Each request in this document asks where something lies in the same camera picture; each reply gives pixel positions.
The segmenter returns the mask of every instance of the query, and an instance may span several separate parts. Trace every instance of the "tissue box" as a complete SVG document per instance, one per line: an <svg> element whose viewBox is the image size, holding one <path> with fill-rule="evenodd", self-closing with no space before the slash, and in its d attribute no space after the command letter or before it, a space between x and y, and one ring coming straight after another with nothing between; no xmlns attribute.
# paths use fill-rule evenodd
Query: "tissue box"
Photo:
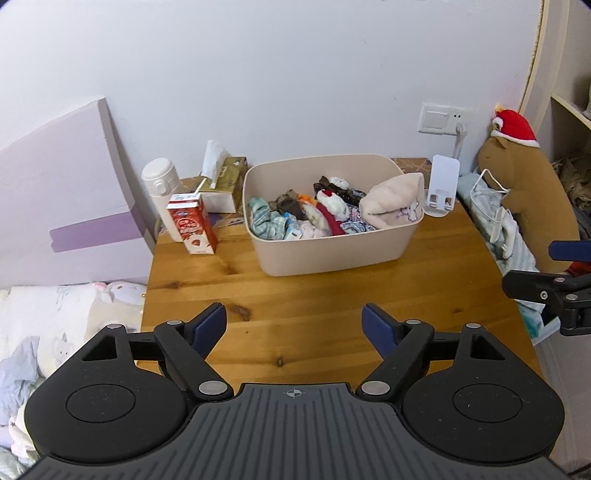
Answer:
<svg viewBox="0 0 591 480"><path fill-rule="evenodd" d="M242 184L248 170L246 157L228 157L224 160L216 187L210 187L209 179L201 187L200 193L205 209L210 213L236 213L242 201ZM205 177L182 179L187 191L195 191Z"/></svg>

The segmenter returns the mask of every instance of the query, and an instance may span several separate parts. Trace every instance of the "beige plastic bin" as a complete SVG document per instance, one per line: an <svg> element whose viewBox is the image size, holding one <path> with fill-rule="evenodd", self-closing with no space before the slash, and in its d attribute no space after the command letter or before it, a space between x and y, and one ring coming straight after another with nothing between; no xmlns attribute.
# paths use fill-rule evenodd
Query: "beige plastic bin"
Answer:
<svg viewBox="0 0 591 480"><path fill-rule="evenodd" d="M263 163L248 170L244 179L246 217L250 217L248 202L253 197L275 200L289 189L313 197L313 184L322 175L343 178L352 188L368 192L374 185L403 173L392 160L381 155L329 155ZM271 241L256 237L248 221L246 229L261 268L273 277L363 267L400 258L423 220L422 197L419 195L418 221L373 232Z"/></svg>

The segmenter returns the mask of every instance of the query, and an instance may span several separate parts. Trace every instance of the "red santa hat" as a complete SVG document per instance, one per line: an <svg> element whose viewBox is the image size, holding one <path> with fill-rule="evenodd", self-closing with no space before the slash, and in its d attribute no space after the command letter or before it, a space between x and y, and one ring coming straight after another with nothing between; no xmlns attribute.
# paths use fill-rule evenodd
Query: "red santa hat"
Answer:
<svg viewBox="0 0 591 480"><path fill-rule="evenodd" d="M492 126L492 137L503 137L526 147L540 147L527 120L513 110L497 110Z"/></svg>

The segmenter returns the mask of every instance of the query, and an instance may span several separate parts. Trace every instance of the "brown plush toy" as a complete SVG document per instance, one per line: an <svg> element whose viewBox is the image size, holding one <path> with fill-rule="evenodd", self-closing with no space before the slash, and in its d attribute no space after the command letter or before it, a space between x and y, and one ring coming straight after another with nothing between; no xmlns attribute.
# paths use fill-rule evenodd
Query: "brown plush toy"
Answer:
<svg viewBox="0 0 591 480"><path fill-rule="evenodd" d="M491 138L478 154L480 170L487 168L510 190L502 205L517 220L538 269L563 272L571 262L552 260L548 247L554 240L579 240L569 198L525 118L512 110L497 110L492 123ZM498 188L488 174L484 178L489 187Z"/></svg>

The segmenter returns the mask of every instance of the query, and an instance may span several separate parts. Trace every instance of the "light blue cloth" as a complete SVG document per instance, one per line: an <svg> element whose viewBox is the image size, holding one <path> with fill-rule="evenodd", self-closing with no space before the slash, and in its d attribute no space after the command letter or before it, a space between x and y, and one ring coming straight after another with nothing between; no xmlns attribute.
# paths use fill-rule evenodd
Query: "light blue cloth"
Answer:
<svg viewBox="0 0 591 480"><path fill-rule="evenodd" d="M283 240L287 218L272 212L269 204L260 197L251 198L250 227L252 233L262 240Z"/></svg>
<svg viewBox="0 0 591 480"><path fill-rule="evenodd" d="M0 360L0 425L8 425L8 419L17 414L31 395L39 378L38 345L39 337L27 337L11 356Z"/></svg>
<svg viewBox="0 0 591 480"><path fill-rule="evenodd" d="M14 480L20 477L27 468L18 462L8 450L0 448L0 480Z"/></svg>
<svg viewBox="0 0 591 480"><path fill-rule="evenodd" d="M470 198L470 190L478 181L477 173L466 173L462 175L457 182L457 193L462 198L464 204L470 209L472 220L476 227L480 230L488 250L495 258L496 264L499 267L503 276L509 270L523 270L528 272L538 272L535 267L535 258L527 248L521 234L519 232L515 235L515 244L513 246L513 253L507 259L503 258L501 246L505 242L504 233L501 235L495 244L490 242L491 234L495 222L488 219L476 206L472 204ZM472 194L474 202L486 212L486 214L494 218L496 211L501 206L501 200L504 194L489 188L484 180L480 180ZM544 305L541 303L534 303L531 301L516 300L521 316L525 322L530 338L537 338L540 330L544 326L541 312L544 310Z"/></svg>

